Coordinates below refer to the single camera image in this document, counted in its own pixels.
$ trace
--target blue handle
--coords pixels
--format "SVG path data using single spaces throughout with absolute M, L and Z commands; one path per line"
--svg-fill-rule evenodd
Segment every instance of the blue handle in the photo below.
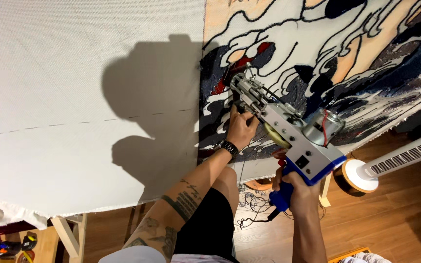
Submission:
M 292 167 L 292 163 L 288 162 L 282 171 L 282 176 L 289 174 L 289 172 L 295 171 Z M 284 181 L 280 182 L 280 190 L 273 191 L 269 194 L 269 199 L 274 204 L 279 212 L 283 212 L 290 207 L 290 198 L 293 193 L 293 185 Z

